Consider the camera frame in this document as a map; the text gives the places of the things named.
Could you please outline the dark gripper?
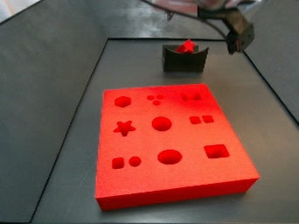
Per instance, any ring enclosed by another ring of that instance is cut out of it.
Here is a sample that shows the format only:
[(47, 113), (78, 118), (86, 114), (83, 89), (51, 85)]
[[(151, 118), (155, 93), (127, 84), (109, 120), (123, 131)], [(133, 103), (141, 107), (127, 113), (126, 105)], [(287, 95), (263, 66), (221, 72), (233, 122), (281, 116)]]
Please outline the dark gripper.
[(247, 21), (239, 10), (230, 10), (223, 22), (229, 27), (229, 53), (242, 53), (255, 38), (254, 24)]

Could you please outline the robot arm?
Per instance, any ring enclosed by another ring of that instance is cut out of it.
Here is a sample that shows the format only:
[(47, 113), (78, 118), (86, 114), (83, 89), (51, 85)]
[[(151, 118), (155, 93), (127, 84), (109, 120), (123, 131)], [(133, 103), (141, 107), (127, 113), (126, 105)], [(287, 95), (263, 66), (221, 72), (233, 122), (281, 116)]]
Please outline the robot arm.
[(202, 21), (225, 38), (229, 53), (242, 53), (255, 39), (255, 28), (251, 22), (266, 0), (141, 0), (167, 13)]

